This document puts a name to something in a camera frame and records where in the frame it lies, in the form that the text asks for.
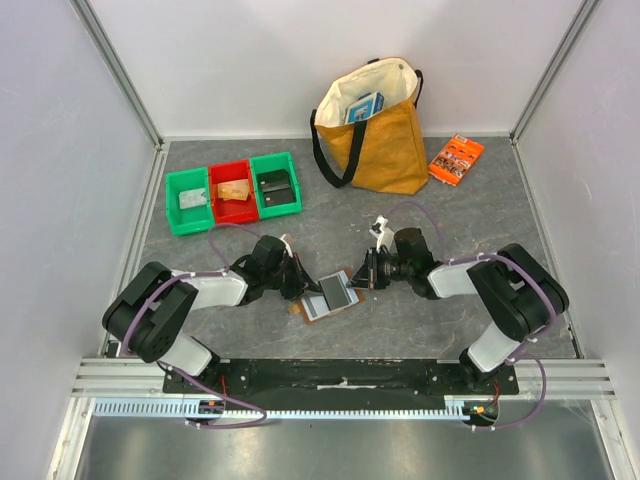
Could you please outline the brown leather card holder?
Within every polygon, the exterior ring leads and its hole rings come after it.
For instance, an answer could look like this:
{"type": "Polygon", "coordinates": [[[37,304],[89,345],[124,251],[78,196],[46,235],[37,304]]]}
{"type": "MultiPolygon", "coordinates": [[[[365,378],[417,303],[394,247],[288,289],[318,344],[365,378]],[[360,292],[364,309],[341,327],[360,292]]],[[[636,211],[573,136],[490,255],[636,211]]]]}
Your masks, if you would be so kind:
{"type": "Polygon", "coordinates": [[[330,311],[327,307],[325,298],[323,296],[323,291],[321,289],[320,293],[308,292],[303,294],[295,302],[289,305],[288,313],[291,315],[298,315],[303,319],[303,321],[307,325],[312,325],[312,324],[316,324],[320,320],[323,320],[330,316],[341,313],[364,301],[364,295],[360,290],[348,288],[346,286],[347,282],[350,280],[352,276],[352,271],[349,268],[343,268],[330,275],[321,277],[317,282],[318,286],[320,287],[319,281],[321,279],[324,279],[326,277],[333,276],[333,275],[339,275],[341,277],[342,282],[349,293],[350,304],[347,307],[339,310],[330,311]]]}

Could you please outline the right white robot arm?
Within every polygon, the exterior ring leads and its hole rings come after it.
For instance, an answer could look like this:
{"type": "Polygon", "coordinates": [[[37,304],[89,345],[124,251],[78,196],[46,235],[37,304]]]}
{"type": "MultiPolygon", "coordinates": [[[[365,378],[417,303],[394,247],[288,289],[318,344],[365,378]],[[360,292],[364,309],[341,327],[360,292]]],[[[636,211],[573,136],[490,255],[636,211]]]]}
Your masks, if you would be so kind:
{"type": "Polygon", "coordinates": [[[379,224],[361,268],[349,280],[355,289],[382,290],[408,283],[429,300],[476,295],[491,317],[483,334],[459,356],[458,381],[467,392],[483,392],[496,372],[569,306],[564,288],[521,245],[447,263],[436,260],[418,228],[387,234],[379,224]]]}

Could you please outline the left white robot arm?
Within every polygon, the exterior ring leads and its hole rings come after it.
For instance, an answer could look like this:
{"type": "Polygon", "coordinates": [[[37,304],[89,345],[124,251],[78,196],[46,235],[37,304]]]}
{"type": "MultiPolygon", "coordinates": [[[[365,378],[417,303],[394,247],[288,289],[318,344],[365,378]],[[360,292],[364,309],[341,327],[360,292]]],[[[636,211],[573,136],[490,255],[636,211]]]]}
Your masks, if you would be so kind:
{"type": "Polygon", "coordinates": [[[284,239],[263,235],[251,253],[220,270],[191,272],[147,263],[106,309],[102,326],[123,351],[184,372],[190,386],[206,393],[219,384],[219,357],[184,332],[188,315],[245,306],[267,290],[287,301],[323,293],[284,239]]]}

